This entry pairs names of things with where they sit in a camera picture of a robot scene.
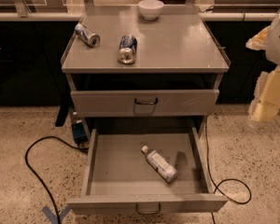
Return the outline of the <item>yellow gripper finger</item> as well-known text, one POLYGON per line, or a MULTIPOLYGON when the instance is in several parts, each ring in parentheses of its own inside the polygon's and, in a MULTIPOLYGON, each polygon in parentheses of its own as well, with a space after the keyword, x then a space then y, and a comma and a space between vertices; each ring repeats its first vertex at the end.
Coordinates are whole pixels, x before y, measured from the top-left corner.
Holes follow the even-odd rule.
POLYGON ((266 50, 266 43, 267 43, 267 36, 270 27, 267 26, 254 35, 252 38, 249 38, 248 41, 245 43, 245 46, 248 49, 252 50, 266 50))
POLYGON ((280 65, 271 72, 261 72, 249 107, 253 122, 270 122, 280 111, 280 65))

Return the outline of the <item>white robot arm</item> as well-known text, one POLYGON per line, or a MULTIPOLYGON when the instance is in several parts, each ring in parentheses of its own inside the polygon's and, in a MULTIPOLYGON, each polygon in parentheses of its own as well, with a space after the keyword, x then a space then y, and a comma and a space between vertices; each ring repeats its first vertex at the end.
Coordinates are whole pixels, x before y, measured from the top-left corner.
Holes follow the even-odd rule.
POLYGON ((250 125, 257 127, 272 121, 280 111, 280 11, 271 25, 250 38, 245 46, 263 49, 267 60, 276 64, 271 73, 260 74, 254 90, 248 114, 250 125))

